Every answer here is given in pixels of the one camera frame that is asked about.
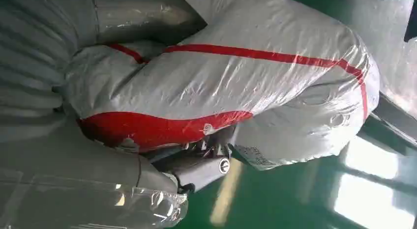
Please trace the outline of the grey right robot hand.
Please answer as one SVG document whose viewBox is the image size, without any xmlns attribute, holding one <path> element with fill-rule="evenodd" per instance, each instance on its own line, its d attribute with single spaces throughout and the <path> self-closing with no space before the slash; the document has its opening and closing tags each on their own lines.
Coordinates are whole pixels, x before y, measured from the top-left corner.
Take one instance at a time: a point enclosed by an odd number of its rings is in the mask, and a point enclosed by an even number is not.
<svg viewBox="0 0 417 229">
<path fill-rule="evenodd" d="M 0 0 L 0 226 L 157 229 L 185 217 L 189 194 L 223 177 L 216 138 L 137 153 L 88 140 L 60 90 L 84 47 L 142 38 L 175 44 L 205 22 L 185 0 Z"/>
</svg>

